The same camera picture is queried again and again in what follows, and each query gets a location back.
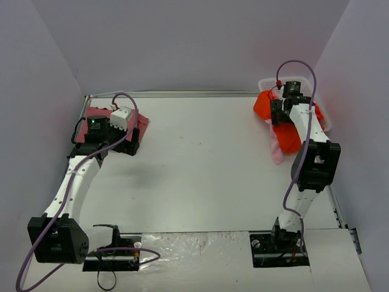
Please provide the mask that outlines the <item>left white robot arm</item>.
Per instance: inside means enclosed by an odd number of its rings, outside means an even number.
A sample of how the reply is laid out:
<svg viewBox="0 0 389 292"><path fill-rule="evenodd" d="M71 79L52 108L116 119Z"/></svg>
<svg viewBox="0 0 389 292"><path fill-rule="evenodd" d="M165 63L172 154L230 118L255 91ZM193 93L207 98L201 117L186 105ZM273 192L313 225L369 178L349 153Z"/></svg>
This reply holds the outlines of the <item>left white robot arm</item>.
<svg viewBox="0 0 389 292"><path fill-rule="evenodd" d="M109 116L84 119L84 138L74 139L67 172L53 201L27 225L32 247L27 259L39 263L81 264L102 248L108 254L121 250L117 226L96 224L89 230L80 224L80 213L92 181L109 151L133 156L139 148L140 130L136 111L120 108Z"/></svg>

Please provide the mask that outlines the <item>orange t shirt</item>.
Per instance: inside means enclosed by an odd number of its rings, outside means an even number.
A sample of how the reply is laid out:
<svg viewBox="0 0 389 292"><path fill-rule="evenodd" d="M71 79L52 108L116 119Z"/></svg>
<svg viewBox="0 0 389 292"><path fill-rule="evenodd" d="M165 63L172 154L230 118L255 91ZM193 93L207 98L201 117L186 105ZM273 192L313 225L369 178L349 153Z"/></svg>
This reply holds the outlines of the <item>orange t shirt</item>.
<svg viewBox="0 0 389 292"><path fill-rule="evenodd" d="M253 111L263 120L270 119L270 101L276 99L277 97L278 95L270 90L261 92L253 106ZM292 105L298 105L302 103L309 106L311 101L311 97L303 97L302 94L298 94L294 97L289 95L286 98L292 99ZM323 114L315 103L313 103L313 107L315 108L315 114L320 124L320 121L323 119ZM301 140L295 125L292 123L281 123L280 125L273 125L273 129L277 135L277 139L283 153L293 154L299 151L301 147ZM333 145L329 140L326 141L326 146L324 146L324 144L320 147L318 146L319 149L321 149L320 156L327 157L331 148L333 148L332 146Z"/></svg>

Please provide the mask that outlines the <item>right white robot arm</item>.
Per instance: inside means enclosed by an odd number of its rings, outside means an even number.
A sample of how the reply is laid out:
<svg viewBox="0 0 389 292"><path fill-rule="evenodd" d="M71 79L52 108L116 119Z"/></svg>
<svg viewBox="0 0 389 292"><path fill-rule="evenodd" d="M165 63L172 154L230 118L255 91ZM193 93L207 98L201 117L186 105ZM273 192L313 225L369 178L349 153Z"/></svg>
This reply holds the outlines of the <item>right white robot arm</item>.
<svg viewBox="0 0 389 292"><path fill-rule="evenodd" d="M283 199L283 210L277 217L270 245L284 251L303 234L302 219L317 195L331 185L339 161L340 144L331 142L318 121L312 97L304 96L301 83L287 81L282 98L270 102L271 121L276 125L293 125L301 141L291 168L291 184Z"/></svg>

